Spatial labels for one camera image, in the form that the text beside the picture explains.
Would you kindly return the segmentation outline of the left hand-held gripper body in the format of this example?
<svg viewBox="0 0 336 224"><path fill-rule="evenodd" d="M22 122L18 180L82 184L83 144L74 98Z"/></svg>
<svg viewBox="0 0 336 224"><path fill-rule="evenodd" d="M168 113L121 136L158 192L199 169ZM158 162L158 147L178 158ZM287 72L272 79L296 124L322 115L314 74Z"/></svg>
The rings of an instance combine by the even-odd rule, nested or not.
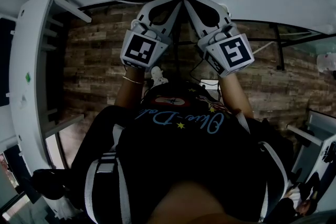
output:
<svg viewBox="0 0 336 224"><path fill-rule="evenodd" d="M171 44L171 38L135 19L126 31L120 59L128 67L149 72Z"/></svg>

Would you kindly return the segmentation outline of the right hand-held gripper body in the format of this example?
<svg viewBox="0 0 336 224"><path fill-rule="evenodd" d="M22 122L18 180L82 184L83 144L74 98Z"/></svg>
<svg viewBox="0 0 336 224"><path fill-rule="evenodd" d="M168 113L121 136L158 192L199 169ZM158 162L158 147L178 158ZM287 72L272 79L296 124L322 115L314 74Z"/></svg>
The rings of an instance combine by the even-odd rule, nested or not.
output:
<svg viewBox="0 0 336 224"><path fill-rule="evenodd" d="M197 43L202 58L223 78L254 62L250 44L234 23L204 36Z"/></svg>

